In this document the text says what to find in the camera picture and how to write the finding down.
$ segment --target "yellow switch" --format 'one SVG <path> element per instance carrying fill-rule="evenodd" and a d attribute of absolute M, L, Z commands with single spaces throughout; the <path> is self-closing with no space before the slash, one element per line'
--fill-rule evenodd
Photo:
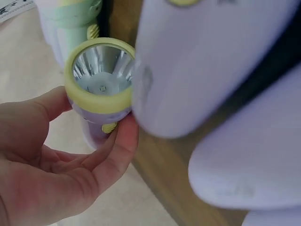
<path fill-rule="evenodd" d="M 116 122 L 115 122 L 115 123 L 112 123 L 112 124 L 106 124 L 106 125 L 103 125 L 103 126 L 102 126 L 102 131 L 103 131 L 104 133 L 107 133 L 107 134 L 112 133 L 113 130 L 116 128 L 116 126 L 117 126 L 117 123 L 116 123 Z"/>
<path fill-rule="evenodd" d="M 90 25 L 87 30 L 87 39 L 95 39 L 99 36 L 99 27 L 97 24 Z"/>
<path fill-rule="evenodd" d="M 191 6 L 194 5 L 196 3 L 198 3 L 201 0 L 168 0 L 170 3 L 180 6 L 180 7 L 184 7 L 184 6 Z"/>

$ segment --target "wooden surface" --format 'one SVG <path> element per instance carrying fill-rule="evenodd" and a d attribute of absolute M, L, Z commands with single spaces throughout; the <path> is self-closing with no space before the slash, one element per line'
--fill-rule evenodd
<path fill-rule="evenodd" d="M 135 46 L 142 0 L 114 0 L 110 36 Z M 152 137 L 141 130 L 134 165 L 180 226 L 241 226 L 244 211 L 221 210 L 196 197 L 188 181 L 188 161 L 195 145 L 224 119 L 216 114 L 193 134 L 177 140 Z"/>

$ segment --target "paper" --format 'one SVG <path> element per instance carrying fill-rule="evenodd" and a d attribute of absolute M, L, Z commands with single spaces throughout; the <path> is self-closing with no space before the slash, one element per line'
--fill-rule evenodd
<path fill-rule="evenodd" d="M 1 0 L 0 23 L 35 7 L 33 0 Z"/>

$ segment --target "floor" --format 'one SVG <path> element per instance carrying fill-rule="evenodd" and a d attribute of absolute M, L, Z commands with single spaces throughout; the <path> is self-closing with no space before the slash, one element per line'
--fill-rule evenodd
<path fill-rule="evenodd" d="M 45 43 L 36 9 L 0 24 L 0 103 L 26 100 L 63 84 L 62 71 Z M 50 127 L 46 144 L 71 153 L 88 153 L 78 116 L 63 114 Z M 135 168 L 94 205 L 59 226 L 176 226 Z"/>

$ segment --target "hand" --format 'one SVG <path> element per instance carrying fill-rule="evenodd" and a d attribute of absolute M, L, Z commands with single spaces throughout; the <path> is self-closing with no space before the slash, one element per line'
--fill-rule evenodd
<path fill-rule="evenodd" d="M 77 215 L 125 173 L 138 143 L 133 116 L 99 150 L 70 154 L 44 145 L 49 122 L 70 109 L 64 87 L 0 105 L 0 225 L 43 226 Z"/>

